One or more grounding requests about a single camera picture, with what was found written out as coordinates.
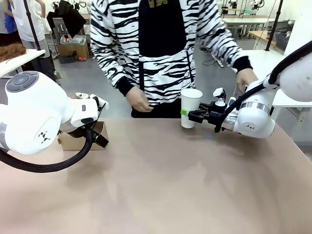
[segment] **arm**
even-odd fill
[[[35,0],[36,2],[38,2],[41,6],[41,17],[45,18],[45,3],[43,0]]]
[[[3,11],[7,14],[7,15],[9,15],[9,16],[11,16],[11,17],[14,17],[13,16],[13,14],[12,14],[12,12],[9,10],[9,0],[4,0],[3,1]]]
[[[107,0],[92,0],[91,48],[110,84],[126,95],[133,85],[118,62],[116,31]]]
[[[204,40],[208,49],[237,69],[237,72],[252,68],[248,56],[241,54],[241,48],[226,29],[215,0],[200,0],[197,35]]]

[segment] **person in zebra print hoodie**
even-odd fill
[[[257,80],[215,0],[92,0],[92,51],[132,117],[181,117],[181,90],[195,88],[196,37],[237,69],[240,89]]]

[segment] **green tape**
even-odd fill
[[[181,115],[187,116],[188,114],[189,114],[189,111],[181,110]]]

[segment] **hand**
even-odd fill
[[[241,93],[245,92],[244,85],[250,85],[252,82],[258,80],[254,71],[251,68],[246,68],[237,73],[237,86]]]
[[[137,87],[133,87],[129,90],[126,98],[130,105],[140,112],[151,112],[153,107],[150,106],[145,94]]]

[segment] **gold print on shirt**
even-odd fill
[[[160,6],[162,4],[168,4],[168,0],[148,0],[148,3],[151,8],[154,8],[155,3],[156,3],[156,6]]]

